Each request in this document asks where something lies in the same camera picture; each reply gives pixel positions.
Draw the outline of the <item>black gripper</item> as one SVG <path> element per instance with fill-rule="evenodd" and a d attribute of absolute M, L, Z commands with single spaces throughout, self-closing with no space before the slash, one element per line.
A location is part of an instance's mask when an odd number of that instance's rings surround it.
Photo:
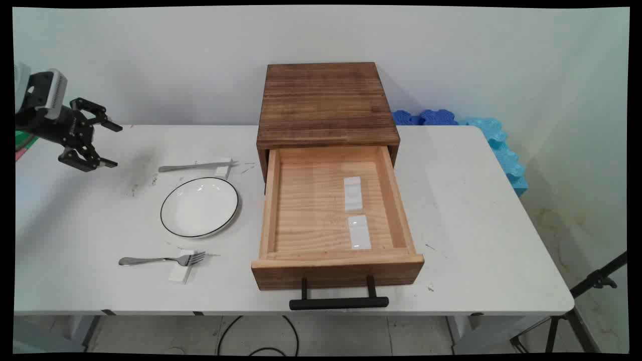
<path fill-rule="evenodd" d="M 121 132 L 106 114 L 106 108 L 83 98 L 70 101 L 70 107 L 63 106 L 56 119 L 48 119 L 47 109 L 21 109 L 15 114 L 16 130 L 63 146 L 58 161 L 80 171 L 90 172 L 99 167 L 117 167 L 118 163 L 98 155 L 92 144 L 94 125 L 100 125 L 112 132 Z"/>

